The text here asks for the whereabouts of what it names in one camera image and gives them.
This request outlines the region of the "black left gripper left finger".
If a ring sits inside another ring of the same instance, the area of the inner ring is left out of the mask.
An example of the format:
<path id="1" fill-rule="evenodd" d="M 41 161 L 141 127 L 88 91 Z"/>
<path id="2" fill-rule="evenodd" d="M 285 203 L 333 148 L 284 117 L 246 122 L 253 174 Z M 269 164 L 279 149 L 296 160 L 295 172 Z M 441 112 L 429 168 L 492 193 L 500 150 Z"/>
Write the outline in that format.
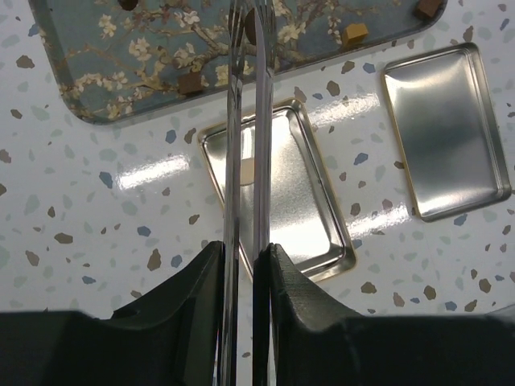
<path id="1" fill-rule="evenodd" d="M 1 315 L 3 385 L 210 385 L 224 245 L 210 242 L 150 292 L 99 319 L 75 310 Z"/>

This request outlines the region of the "metal tongs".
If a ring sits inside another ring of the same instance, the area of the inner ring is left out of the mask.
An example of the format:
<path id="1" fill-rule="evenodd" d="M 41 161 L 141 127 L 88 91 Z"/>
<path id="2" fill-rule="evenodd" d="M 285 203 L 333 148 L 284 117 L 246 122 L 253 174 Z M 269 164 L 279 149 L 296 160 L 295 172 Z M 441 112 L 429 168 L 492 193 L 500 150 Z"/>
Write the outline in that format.
<path id="1" fill-rule="evenodd" d="M 218 347 L 217 383 L 237 381 L 238 261 L 240 256 L 241 188 L 253 188 L 252 383 L 270 382 L 270 192 L 271 142 L 276 60 L 276 18 L 271 1 L 232 1 L 229 7 L 229 76 L 224 192 L 225 279 L 222 327 Z M 256 90 L 253 157 L 241 156 L 242 91 L 245 51 L 256 48 Z"/>

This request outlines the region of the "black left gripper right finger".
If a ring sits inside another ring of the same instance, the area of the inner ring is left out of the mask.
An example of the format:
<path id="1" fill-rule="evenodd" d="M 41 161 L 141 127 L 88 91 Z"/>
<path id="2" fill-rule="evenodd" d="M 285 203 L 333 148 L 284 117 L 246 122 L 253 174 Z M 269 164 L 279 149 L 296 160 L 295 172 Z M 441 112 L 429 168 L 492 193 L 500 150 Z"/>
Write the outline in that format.
<path id="1" fill-rule="evenodd" d="M 514 322 L 503 316 L 366 317 L 296 269 L 278 244 L 253 267 L 253 383 L 511 385 Z"/>

